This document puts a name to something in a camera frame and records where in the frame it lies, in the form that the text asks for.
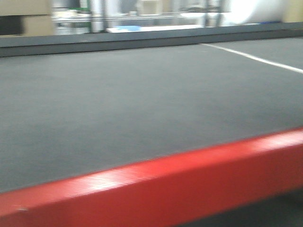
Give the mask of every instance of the white object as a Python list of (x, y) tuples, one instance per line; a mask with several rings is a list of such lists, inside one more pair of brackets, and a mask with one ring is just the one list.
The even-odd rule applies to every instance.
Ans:
[(167, 31), (167, 30), (181, 30), (181, 29), (192, 29), (192, 28), (201, 28), (199, 25), (175, 25), (175, 26), (148, 26), (141, 27), (139, 31), (129, 31), (127, 29), (122, 30), (118, 28), (107, 28), (107, 31), (110, 33), (123, 33), (123, 32), (148, 32), (148, 31)]
[(139, 0), (137, 3), (140, 15), (162, 14), (162, 0)]
[(298, 73), (303, 74), (303, 69), (292, 67), (292, 66), (289, 66), (289, 65), (284, 65), (284, 64), (281, 64), (281, 63), (278, 63), (278, 62), (274, 62), (274, 61), (269, 61), (269, 60), (266, 60), (266, 59), (263, 59), (263, 58), (251, 55), (249, 53), (235, 51), (233, 49), (229, 49), (229, 48), (225, 48), (225, 47), (221, 47), (221, 46), (217, 46), (217, 45), (213, 45), (213, 44), (203, 44), (203, 45), (205, 45), (205, 46), (211, 46), (211, 47), (214, 47), (214, 48), (217, 48), (217, 49), (220, 49), (220, 50), (224, 50), (224, 51), (227, 51), (227, 52), (230, 52), (230, 53), (235, 53), (235, 54), (241, 55), (243, 57), (250, 58), (252, 60), (265, 63), (265, 64), (268, 64), (268, 65), (277, 66), (279, 68), (283, 68), (283, 69), (286, 69), (286, 70), (290, 70), (290, 71), (293, 71), (293, 72), (298, 72)]
[(288, 0), (231, 0), (231, 22), (248, 23), (282, 21)]
[(195, 20), (196, 25), (205, 26), (205, 13), (181, 13), (186, 19)]

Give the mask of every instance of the red frame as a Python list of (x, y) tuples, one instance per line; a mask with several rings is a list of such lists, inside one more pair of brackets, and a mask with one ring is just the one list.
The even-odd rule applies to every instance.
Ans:
[(303, 128), (0, 194), (3, 227), (161, 227), (303, 186)]

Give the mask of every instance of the table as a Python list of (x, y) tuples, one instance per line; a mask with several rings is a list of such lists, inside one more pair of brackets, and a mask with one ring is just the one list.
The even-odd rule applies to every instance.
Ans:
[(0, 192), (303, 125), (303, 39), (2, 58)]

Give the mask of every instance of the gray table surface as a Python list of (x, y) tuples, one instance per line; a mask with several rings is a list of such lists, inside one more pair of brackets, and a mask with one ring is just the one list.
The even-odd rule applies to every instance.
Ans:
[[(303, 39), (217, 44), (303, 68)], [(0, 59), (0, 192), (303, 125), (303, 75), (204, 45)]]

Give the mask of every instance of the cardboard box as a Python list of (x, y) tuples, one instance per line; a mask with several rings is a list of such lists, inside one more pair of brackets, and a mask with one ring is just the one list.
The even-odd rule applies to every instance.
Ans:
[(51, 0), (0, 0), (0, 16), (47, 15)]
[(303, 0), (289, 0), (284, 22), (303, 22)]
[(22, 24), (24, 31), (23, 34), (0, 35), (0, 38), (54, 35), (54, 24), (51, 16), (23, 16)]

